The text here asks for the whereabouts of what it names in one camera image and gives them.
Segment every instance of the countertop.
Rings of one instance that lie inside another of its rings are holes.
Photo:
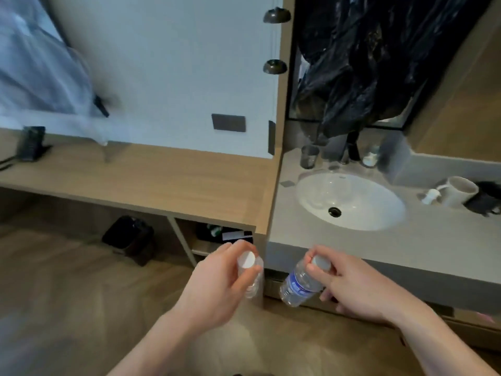
[[[301,174],[313,171],[299,166],[300,156],[300,149],[284,154],[280,183],[297,183]],[[328,166],[317,162],[314,170]],[[295,186],[279,184],[270,242],[305,249],[324,244],[366,260],[501,284],[501,216],[486,218],[466,208],[424,205],[417,198],[422,189],[392,186],[378,170],[360,164],[335,171],[371,179],[392,190],[405,203],[406,220],[383,231],[337,227],[307,212],[296,200]]]
[[[0,129],[0,160],[19,132]],[[35,163],[0,172],[0,186],[266,233],[279,157],[256,158],[47,135]]]

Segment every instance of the left hand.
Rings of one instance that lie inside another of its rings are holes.
[[[186,322],[192,335],[222,326],[235,313],[262,268],[254,265],[238,277],[238,257],[245,251],[259,255],[254,245],[226,243],[199,262],[171,312]]]

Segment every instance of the sink drain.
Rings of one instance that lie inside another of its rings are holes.
[[[329,208],[329,215],[333,218],[339,218],[341,216],[341,210],[337,207]]]

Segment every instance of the hand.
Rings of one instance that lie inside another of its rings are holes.
[[[334,265],[331,274],[311,264],[317,254],[331,260]],[[320,299],[325,301],[334,296],[339,301],[336,311],[341,314],[396,324],[403,314],[415,314],[426,307],[407,290],[355,256],[326,246],[314,246],[305,254],[305,264],[308,274],[326,286]]]
[[[262,271],[254,265],[238,277],[237,259],[245,251],[259,255],[254,245],[238,240],[223,244],[199,262],[178,302],[171,310],[190,326],[193,335],[200,335],[222,326],[235,313],[245,295]]]

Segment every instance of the water bottle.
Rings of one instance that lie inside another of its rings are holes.
[[[331,262],[323,256],[316,255],[312,264],[328,272],[331,269]],[[298,307],[315,293],[321,291],[324,286],[306,273],[305,261],[297,263],[295,270],[287,276],[282,286],[280,286],[280,298],[291,307]]]
[[[261,268],[264,270],[264,261],[261,259],[259,256],[256,257],[255,254],[251,251],[246,251],[242,253],[238,260],[238,276],[240,277],[241,274],[248,268],[253,267],[254,265],[260,265]],[[254,298],[258,291],[259,287],[261,285],[261,279],[263,278],[263,271],[258,274],[258,276],[254,280],[254,284],[250,285],[247,288],[246,291],[246,298]]]

